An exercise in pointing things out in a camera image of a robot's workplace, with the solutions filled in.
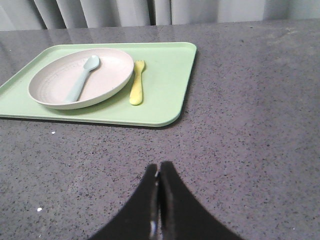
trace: spoon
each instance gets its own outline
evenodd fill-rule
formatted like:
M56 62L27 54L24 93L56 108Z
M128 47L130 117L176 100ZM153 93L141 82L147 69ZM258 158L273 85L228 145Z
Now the spoon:
M66 96L64 102L65 103L73 103L76 102L81 94L81 91L85 85L86 79L90 75L92 70L95 70L100 65L100 59L96 55L92 55L88 58L86 63L83 66L83 72L79 76L78 80L75 82L73 87L71 88L69 94Z

